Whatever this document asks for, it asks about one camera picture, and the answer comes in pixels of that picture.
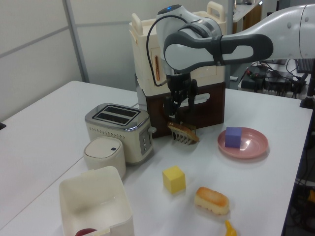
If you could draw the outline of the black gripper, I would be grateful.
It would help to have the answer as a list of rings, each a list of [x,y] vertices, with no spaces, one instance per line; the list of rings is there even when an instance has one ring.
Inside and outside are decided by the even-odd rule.
[[[178,103],[188,99],[188,112],[192,113],[195,108],[195,97],[198,95],[198,85],[190,74],[167,75],[167,85],[171,97],[164,98],[164,112],[171,120],[178,120]]]

